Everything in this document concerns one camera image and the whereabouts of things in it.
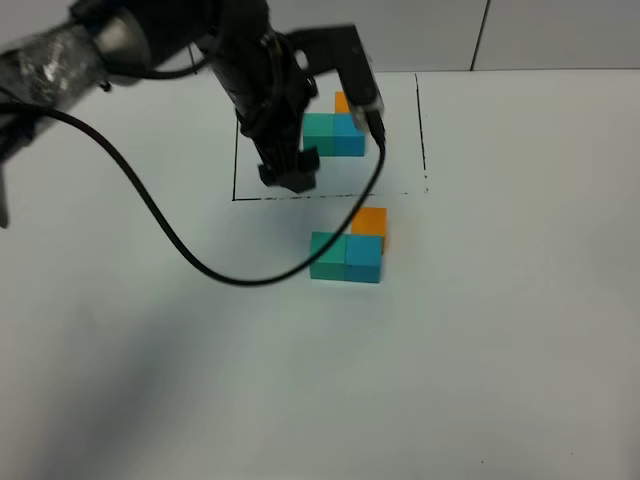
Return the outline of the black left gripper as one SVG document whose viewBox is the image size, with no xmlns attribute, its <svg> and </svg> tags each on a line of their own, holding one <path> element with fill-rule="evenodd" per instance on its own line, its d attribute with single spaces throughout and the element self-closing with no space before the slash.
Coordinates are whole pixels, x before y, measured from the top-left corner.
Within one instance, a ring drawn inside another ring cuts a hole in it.
<svg viewBox="0 0 640 480">
<path fill-rule="evenodd" d="M 210 67 L 231 99 L 241 133 L 262 160 L 258 173 L 270 188 L 305 193 L 316 188 L 316 147 L 299 147 L 311 87 L 284 36 L 267 19 L 218 19 L 204 38 Z"/>
</svg>

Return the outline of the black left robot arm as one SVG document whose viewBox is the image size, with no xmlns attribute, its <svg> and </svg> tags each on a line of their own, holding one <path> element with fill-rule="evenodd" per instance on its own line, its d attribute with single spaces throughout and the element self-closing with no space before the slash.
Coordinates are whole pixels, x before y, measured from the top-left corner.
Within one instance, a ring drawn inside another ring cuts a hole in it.
<svg viewBox="0 0 640 480">
<path fill-rule="evenodd" d="M 177 80 L 195 66 L 162 64 L 189 45 L 231 99 L 269 186 L 316 185 L 319 156 L 299 147 L 314 83 L 271 24 L 264 1 L 78 1 L 68 19 L 1 54 L 1 156 L 9 159 L 90 90 L 110 83 Z"/>
</svg>

